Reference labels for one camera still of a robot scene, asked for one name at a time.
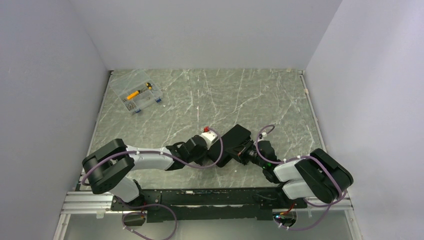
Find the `floor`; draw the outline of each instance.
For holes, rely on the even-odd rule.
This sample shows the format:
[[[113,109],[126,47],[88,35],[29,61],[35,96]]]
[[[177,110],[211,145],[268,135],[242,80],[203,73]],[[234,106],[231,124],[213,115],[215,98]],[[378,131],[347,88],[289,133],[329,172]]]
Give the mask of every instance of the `floor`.
[[[224,134],[240,124],[256,135],[275,124],[267,137],[280,159],[308,154],[320,147],[318,133],[294,69],[147,69],[116,70],[111,82],[139,82],[143,71],[163,91],[162,102],[129,114],[109,88],[91,152],[110,140],[160,148],[184,141],[211,126]],[[254,164],[235,160],[225,167],[175,171],[136,170],[127,175],[142,188],[237,188],[274,186]]]

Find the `yellow screwdriver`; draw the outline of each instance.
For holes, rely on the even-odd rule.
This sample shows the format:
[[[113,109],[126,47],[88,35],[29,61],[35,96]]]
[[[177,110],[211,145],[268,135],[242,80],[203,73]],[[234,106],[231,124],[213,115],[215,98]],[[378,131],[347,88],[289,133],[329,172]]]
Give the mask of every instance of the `yellow screwdriver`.
[[[150,84],[150,82],[146,82],[146,87],[149,90],[152,90],[152,85]],[[133,98],[135,98],[137,95],[139,95],[142,92],[142,90],[137,90],[133,93],[131,93],[129,96],[126,97],[127,100],[131,100]]]

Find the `white joint cover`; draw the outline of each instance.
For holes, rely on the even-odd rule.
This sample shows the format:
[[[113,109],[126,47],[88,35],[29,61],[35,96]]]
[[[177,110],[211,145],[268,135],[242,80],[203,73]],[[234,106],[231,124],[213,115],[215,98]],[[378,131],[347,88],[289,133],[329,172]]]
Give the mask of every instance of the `white joint cover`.
[[[289,199],[293,200],[315,197],[304,180],[291,180],[282,187],[282,190]]]
[[[140,195],[136,183],[127,177],[124,177],[109,193],[120,197],[126,203]]]
[[[207,149],[209,149],[218,139],[218,136],[213,131],[204,132],[200,134],[200,137],[206,141]]]
[[[160,154],[167,153],[171,155],[171,152],[166,148],[137,148],[133,146],[127,146],[127,151],[140,151],[140,154],[129,154],[134,159],[135,166],[131,169],[160,169],[167,170],[174,163],[174,159],[169,156]],[[143,153],[143,151],[156,151],[158,153]]]
[[[289,161],[284,164],[280,164],[274,168],[274,173],[280,182],[287,182],[289,180],[302,180],[303,177],[296,169],[295,164],[300,160]]]

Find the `yellow handle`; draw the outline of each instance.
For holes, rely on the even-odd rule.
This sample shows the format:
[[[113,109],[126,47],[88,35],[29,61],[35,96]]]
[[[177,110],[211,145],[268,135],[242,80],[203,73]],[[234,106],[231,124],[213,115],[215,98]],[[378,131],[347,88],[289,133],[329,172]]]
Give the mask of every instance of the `yellow handle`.
[[[131,93],[129,96],[126,97],[127,100],[133,99],[135,96],[137,96],[140,93],[140,91],[135,91]]]

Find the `white wall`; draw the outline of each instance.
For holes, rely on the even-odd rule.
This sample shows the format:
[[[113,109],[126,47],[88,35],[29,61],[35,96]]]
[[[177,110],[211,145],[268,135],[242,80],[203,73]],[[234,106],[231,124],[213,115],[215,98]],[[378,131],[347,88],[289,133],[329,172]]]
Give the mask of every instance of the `white wall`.
[[[364,239],[424,234],[424,2],[343,0],[306,69]]]
[[[0,238],[52,239],[108,72],[67,0],[0,3]]]
[[[71,0],[106,66],[305,69],[342,0]]]

